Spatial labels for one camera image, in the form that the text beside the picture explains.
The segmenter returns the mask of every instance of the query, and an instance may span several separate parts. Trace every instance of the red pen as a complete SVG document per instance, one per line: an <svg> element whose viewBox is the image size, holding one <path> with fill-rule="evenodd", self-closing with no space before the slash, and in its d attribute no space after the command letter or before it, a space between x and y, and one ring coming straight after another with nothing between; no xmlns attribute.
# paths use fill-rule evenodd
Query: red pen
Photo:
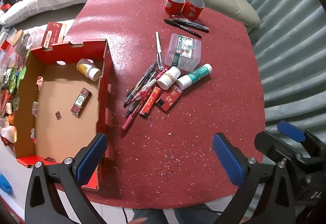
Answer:
<svg viewBox="0 0 326 224"><path fill-rule="evenodd" d="M144 98L142 98L142 100L140 101L140 103L138 104L138 106L135 108L134 112L132 112L132 114L127 118L127 120L125 121L125 123L123 124L122 128L123 130L126 130L130 123L133 121L133 119L135 118L135 116L138 114L138 111L140 110L140 108L142 107L142 105L146 102L147 97L149 97L149 95L151 94L152 89L148 90L146 93L146 96Z"/></svg>

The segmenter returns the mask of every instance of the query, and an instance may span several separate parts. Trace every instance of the pink pen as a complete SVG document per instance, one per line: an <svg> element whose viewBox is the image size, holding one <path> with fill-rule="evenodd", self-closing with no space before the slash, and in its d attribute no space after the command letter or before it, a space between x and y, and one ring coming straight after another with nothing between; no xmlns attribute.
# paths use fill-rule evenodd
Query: pink pen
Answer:
<svg viewBox="0 0 326 224"><path fill-rule="evenodd" d="M142 99L145 95L146 92L152 87L154 86L154 84L156 83L156 81L164 74L167 72L167 68L165 68L164 70L162 70L153 80L151 80L149 83L147 83L146 85L143 86L143 88L135 95L135 97L131 100L131 102L135 101L135 100L140 100Z"/></svg>
<svg viewBox="0 0 326 224"><path fill-rule="evenodd" d="M142 107L142 105L146 102L147 97L149 97L149 95L151 94L152 89L148 90L147 93L145 94L144 98L139 102L138 106L135 108L134 112L132 112L132 114L127 118L127 120L125 121L125 123L122 126L122 130L126 130L130 123L133 121L133 119L135 118L135 116L138 114L138 111L140 110L140 108Z"/></svg>

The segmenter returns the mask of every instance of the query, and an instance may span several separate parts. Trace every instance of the glue stick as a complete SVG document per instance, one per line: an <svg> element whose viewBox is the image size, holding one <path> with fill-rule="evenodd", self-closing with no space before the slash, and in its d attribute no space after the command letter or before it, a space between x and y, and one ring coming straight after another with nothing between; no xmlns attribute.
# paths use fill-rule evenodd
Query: glue stick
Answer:
<svg viewBox="0 0 326 224"><path fill-rule="evenodd" d="M205 77L206 75L210 74L213 71L213 68L211 65L206 63L205 65L199 67L198 69L194 70L191 73L188 73L187 75L182 76L179 78L175 84L181 89L184 90L191 86L192 84L196 83L196 81L199 81L201 78Z"/></svg>

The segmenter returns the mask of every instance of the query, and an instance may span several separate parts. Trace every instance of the ballpoint pen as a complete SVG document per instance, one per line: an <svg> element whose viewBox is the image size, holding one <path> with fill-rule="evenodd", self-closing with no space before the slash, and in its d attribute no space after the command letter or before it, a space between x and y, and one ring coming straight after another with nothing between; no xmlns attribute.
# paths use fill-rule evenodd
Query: ballpoint pen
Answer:
<svg viewBox="0 0 326 224"><path fill-rule="evenodd" d="M129 92L128 92L128 94L126 95L126 97L128 97L128 96L131 94L131 92L133 91L134 88L135 88L135 87L133 87L133 88L131 88L131 89L129 90Z"/></svg>
<svg viewBox="0 0 326 224"><path fill-rule="evenodd" d="M164 74L167 72L167 68L165 68L162 72L160 72L153 80L151 80L150 82L148 82L147 84L145 84L141 90L134 96L134 98L132 99L132 102L135 100L140 100L142 99L146 92L152 87L154 86L154 84L156 83L156 81Z"/></svg>
<svg viewBox="0 0 326 224"><path fill-rule="evenodd" d="M138 90L143 86L143 84L145 83L146 79L150 76L150 74L152 73L152 71L155 69L156 67L156 63L154 62L151 66L149 66L149 68L147 69L147 71L144 73L144 75L142 76L142 78L139 80L139 82L135 85L135 87L133 88L132 92L127 96L127 99L125 101L125 103L123 104L123 107L126 108L127 105L129 105L129 103L131 102L131 100L133 99L134 95L138 92Z"/></svg>
<svg viewBox="0 0 326 224"><path fill-rule="evenodd" d="M153 80L156 77L156 75L157 75L157 70L151 73L151 75L147 78L145 85L148 84L151 80Z"/></svg>
<svg viewBox="0 0 326 224"><path fill-rule="evenodd" d="M134 112L135 108L138 106L140 100L133 101L133 103L129 106L126 117L129 117L129 115Z"/></svg>
<svg viewBox="0 0 326 224"><path fill-rule="evenodd" d="M159 33L156 31L155 32L156 36L156 47L157 47L157 66L159 67L159 71L162 71L164 69L164 63L163 63L163 58L162 58L162 49L161 49L161 44L160 44L160 38L159 38Z"/></svg>
<svg viewBox="0 0 326 224"><path fill-rule="evenodd" d="M127 120L125 121L125 123L122 125L122 130L126 130L130 123L133 121L133 119L135 118L135 116L138 114L140 108L142 107L142 105L146 102L147 97L149 97L149 95L151 94L152 90L148 90L146 93L146 97L144 97L140 103L138 104L138 106L135 108L134 112L132 112L132 114L127 118Z"/></svg>
<svg viewBox="0 0 326 224"><path fill-rule="evenodd" d="M181 28L182 30L187 31L188 33L190 33L190 34L192 34L192 35L194 35L194 36L196 36L198 38L202 38L202 36L199 35L198 33L196 33L195 31L193 31L193 30L191 30L191 29L189 29L189 28L187 28L187 27L185 27L183 25L180 25L177 22L173 22L173 21L168 20L168 19L164 19L164 22L167 23L167 24L169 24L169 25L171 25L171 26L174 26L174 27L177 27L177 28Z"/></svg>

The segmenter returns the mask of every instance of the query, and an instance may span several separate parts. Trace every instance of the cable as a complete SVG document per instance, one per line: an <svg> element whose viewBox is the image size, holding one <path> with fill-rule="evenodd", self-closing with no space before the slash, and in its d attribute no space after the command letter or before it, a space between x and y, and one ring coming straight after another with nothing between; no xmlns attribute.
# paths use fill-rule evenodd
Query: cable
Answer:
<svg viewBox="0 0 326 224"><path fill-rule="evenodd" d="M126 219L126 223L128 223L128 218L127 218L127 214L126 211L124 209L124 207L122 208L123 214L124 214L124 218Z"/></svg>
<svg viewBox="0 0 326 224"><path fill-rule="evenodd" d="M210 211L210 212L214 212L214 213L219 213L219 214L222 214L223 213L223 211L215 211L215 210L211 210L211 209L204 208L204 207L196 207L196 209L204 209L204 210L207 210L207 211Z"/></svg>

